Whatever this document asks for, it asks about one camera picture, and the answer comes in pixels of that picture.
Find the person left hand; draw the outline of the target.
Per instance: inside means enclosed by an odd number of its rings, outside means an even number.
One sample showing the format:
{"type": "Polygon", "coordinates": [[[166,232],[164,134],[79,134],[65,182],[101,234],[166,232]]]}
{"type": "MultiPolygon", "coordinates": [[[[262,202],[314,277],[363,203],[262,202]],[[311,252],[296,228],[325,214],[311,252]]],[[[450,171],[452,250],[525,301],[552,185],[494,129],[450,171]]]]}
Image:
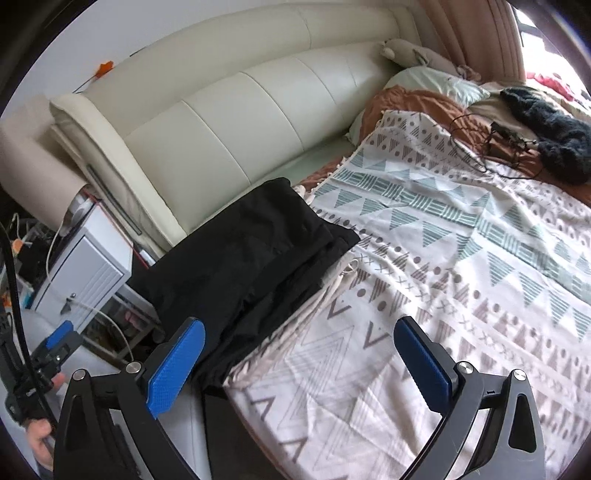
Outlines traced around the person left hand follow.
{"type": "MultiPolygon", "coordinates": [[[[61,405],[63,403],[63,384],[66,377],[58,373],[53,377],[53,389],[46,395],[52,413],[59,418],[61,405]]],[[[25,427],[26,438],[32,450],[33,457],[37,464],[39,477],[42,479],[53,478],[53,454],[48,447],[48,439],[52,434],[52,426],[48,419],[31,419],[25,427]]]]}

